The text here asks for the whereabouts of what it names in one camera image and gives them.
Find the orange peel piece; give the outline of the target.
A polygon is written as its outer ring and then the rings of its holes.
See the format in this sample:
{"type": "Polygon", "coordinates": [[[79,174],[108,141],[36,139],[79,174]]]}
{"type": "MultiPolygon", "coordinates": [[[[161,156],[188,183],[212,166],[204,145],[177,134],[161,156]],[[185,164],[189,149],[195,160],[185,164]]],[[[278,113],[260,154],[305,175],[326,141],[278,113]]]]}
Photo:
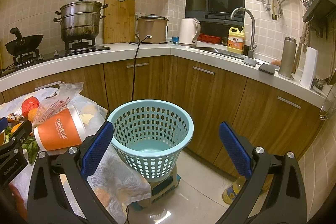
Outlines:
{"type": "Polygon", "coordinates": [[[27,119],[33,123],[34,122],[34,119],[35,119],[35,116],[37,114],[37,111],[38,111],[38,108],[35,108],[35,109],[31,109],[28,113],[28,116],[27,116],[27,119]]]}
{"type": "Polygon", "coordinates": [[[11,129],[11,133],[15,133],[17,131],[17,129],[21,126],[21,123],[16,124],[12,129],[11,129]]]}

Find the orange paper cup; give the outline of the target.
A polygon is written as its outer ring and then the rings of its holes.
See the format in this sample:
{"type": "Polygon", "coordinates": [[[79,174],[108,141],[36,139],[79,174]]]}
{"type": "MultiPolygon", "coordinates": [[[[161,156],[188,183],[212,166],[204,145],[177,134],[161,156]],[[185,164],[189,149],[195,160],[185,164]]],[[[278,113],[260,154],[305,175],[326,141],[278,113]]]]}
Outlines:
{"type": "Polygon", "coordinates": [[[35,140],[43,151],[56,151],[80,145],[87,137],[85,127],[72,105],[34,129],[35,140]]]}

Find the red crumpled plastic bag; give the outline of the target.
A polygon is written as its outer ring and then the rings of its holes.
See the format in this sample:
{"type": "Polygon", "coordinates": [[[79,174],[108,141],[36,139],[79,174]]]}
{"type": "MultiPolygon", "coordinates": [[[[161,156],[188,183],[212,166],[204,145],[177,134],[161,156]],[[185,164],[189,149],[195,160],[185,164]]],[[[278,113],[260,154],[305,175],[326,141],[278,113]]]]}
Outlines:
{"type": "Polygon", "coordinates": [[[22,103],[22,115],[28,117],[29,111],[39,107],[39,100],[34,96],[25,99],[22,103]]]}

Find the clear printed plastic bag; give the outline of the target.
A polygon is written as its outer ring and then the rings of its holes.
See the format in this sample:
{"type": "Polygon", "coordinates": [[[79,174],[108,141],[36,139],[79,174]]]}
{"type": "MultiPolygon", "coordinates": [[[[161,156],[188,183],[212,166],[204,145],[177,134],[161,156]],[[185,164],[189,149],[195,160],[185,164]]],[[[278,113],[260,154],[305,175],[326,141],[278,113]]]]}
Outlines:
{"type": "Polygon", "coordinates": [[[62,111],[82,91],[83,86],[84,83],[60,83],[58,90],[39,104],[33,120],[33,127],[37,127],[62,111]]]}

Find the patterned grey tablecloth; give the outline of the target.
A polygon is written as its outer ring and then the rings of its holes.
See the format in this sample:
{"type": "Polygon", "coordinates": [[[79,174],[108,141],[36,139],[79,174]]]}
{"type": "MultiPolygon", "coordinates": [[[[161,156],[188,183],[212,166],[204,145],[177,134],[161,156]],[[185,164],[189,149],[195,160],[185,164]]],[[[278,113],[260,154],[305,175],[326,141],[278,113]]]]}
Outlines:
{"type": "MultiPolygon", "coordinates": [[[[85,129],[92,133],[105,120],[107,109],[82,95],[70,102],[76,107],[85,129]]],[[[10,183],[15,202],[21,215],[27,215],[29,182],[33,165],[28,165],[10,183]]],[[[126,207],[133,202],[151,197],[149,183],[135,170],[126,165],[110,144],[95,173],[88,177],[88,183],[117,223],[126,222],[126,207]]]]}

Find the black wok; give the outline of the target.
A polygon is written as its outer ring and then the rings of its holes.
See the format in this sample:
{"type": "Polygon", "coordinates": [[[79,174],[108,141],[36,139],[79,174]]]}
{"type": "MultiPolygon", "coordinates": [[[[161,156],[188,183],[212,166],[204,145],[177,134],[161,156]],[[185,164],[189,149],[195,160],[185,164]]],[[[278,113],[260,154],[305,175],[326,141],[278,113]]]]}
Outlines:
{"type": "Polygon", "coordinates": [[[20,30],[15,27],[10,30],[16,36],[15,40],[6,43],[5,47],[12,56],[19,56],[36,50],[43,39],[43,35],[31,35],[23,37],[20,30]]]}

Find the wooden base cabinets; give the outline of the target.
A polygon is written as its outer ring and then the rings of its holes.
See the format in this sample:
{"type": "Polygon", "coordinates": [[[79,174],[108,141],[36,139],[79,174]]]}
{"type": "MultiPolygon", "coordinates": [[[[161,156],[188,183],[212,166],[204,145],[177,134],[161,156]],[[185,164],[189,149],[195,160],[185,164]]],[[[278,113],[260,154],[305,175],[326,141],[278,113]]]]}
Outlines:
{"type": "Polygon", "coordinates": [[[44,84],[84,83],[82,95],[113,111],[131,100],[157,99],[185,109],[194,121],[188,149],[232,176],[238,173],[219,139],[227,121],[253,145],[269,153],[301,158],[322,126],[319,108],[289,93],[176,56],[92,65],[1,90],[9,102],[44,84]]]}

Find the small plastic stool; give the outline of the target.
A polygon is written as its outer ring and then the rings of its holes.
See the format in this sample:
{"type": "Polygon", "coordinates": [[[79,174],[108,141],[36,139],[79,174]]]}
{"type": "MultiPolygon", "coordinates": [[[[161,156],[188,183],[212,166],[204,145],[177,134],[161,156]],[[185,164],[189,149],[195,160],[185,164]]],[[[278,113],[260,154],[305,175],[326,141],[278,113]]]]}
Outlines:
{"type": "Polygon", "coordinates": [[[159,199],[163,198],[165,195],[172,192],[179,186],[179,182],[181,180],[181,176],[177,174],[177,166],[173,168],[173,171],[170,175],[160,182],[151,182],[151,197],[145,200],[133,202],[131,207],[135,211],[141,211],[143,209],[147,209],[151,207],[151,205],[157,202],[159,199]]]}

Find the light blue perforated basket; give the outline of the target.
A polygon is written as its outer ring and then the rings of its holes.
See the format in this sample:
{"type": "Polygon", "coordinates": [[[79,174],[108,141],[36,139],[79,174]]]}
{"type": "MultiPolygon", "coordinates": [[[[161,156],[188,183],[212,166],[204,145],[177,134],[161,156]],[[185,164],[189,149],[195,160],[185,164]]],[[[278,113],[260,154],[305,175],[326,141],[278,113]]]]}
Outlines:
{"type": "Polygon", "coordinates": [[[148,182],[170,176],[194,133],[190,115],[161,100],[125,103],[112,111],[108,121],[113,125],[111,143],[117,154],[148,182]]]}

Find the stainless steel steamer pot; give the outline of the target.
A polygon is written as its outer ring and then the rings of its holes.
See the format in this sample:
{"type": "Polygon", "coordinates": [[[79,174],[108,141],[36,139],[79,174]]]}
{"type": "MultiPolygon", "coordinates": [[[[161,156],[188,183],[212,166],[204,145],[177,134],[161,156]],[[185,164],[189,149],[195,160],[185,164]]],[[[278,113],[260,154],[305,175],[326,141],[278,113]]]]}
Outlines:
{"type": "Polygon", "coordinates": [[[104,18],[101,11],[108,4],[88,0],[71,1],[55,12],[60,15],[60,18],[54,18],[54,22],[60,23],[62,41],[72,43],[83,39],[94,40],[99,33],[100,20],[104,18]]]}

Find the wooden cutting board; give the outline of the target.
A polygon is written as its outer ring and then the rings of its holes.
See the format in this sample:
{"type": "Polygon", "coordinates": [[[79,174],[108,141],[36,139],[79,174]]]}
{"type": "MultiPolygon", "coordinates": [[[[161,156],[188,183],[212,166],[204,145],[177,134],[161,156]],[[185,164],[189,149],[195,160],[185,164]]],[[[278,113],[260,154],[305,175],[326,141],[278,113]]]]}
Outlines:
{"type": "Polygon", "coordinates": [[[104,44],[135,41],[135,0],[105,0],[104,44]]]}

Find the brown rice cooker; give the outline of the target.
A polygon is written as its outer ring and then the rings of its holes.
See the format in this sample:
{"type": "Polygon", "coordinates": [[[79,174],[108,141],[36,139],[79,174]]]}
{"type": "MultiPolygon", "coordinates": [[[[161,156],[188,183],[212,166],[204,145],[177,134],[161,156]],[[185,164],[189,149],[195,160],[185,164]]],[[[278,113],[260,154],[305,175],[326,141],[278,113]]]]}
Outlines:
{"type": "Polygon", "coordinates": [[[150,14],[137,19],[138,37],[144,43],[165,43],[168,32],[168,19],[164,16],[150,14]]]}

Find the red dish basket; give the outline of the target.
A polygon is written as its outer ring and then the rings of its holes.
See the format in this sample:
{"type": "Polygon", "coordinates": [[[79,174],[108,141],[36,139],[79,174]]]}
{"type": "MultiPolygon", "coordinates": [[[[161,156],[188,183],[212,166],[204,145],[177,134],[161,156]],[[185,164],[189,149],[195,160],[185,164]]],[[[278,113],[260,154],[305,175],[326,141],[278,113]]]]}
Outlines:
{"type": "Polygon", "coordinates": [[[218,36],[200,34],[198,36],[197,41],[211,43],[211,44],[220,44],[222,42],[222,38],[218,36]]]}

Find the white electric kettle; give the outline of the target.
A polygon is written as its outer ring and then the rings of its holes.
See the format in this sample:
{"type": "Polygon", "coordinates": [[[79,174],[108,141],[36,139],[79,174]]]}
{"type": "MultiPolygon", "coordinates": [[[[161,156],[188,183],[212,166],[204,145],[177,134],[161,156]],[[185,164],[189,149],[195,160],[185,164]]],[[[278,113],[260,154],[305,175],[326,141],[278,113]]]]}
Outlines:
{"type": "Polygon", "coordinates": [[[201,24],[197,18],[183,18],[181,20],[179,44],[196,47],[197,39],[201,33],[201,24]]]}

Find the black wall shelf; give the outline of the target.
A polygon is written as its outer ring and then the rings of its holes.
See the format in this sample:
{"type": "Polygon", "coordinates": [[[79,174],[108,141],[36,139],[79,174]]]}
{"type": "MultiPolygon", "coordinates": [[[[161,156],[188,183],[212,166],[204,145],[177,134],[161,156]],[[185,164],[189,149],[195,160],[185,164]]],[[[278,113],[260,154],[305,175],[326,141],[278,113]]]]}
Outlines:
{"type": "Polygon", "coordinates": [[[336,0],[313,0],[306,13],[302,16],[303,22],[316,20],[321,22],[335,10],[336,0]]]}

